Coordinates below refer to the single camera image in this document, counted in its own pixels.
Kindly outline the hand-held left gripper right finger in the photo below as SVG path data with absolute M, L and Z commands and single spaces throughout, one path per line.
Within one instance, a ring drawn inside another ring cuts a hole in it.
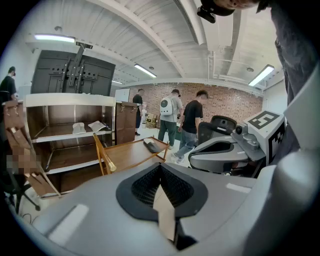
M 160 235 L 161 247 L 243 247 L 257 219 L 256 179 L 225 176 L 176 164 L 161 165 L 161 186 L 173 203 L 167 212 L 176 241 Z

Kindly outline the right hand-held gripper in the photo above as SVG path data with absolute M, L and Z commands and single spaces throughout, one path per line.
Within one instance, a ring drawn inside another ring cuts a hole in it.
M 265 158 L 270 165 L 286 130 L 283 114 L 261 111 L 236 125 L 234 140 L 206 141 L 188 156 L 193 169 L 210 173 L 227 173 L 235 163 L 257 162 Z

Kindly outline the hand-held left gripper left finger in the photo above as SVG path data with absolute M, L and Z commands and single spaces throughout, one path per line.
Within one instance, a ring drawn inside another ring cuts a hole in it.
M 153 221 L 133 218 L 116 189 L 148 164 L 91 179 L 48 206 L 33 222 L 45 238 L 79 256 L 172 256 L 177 250 Z

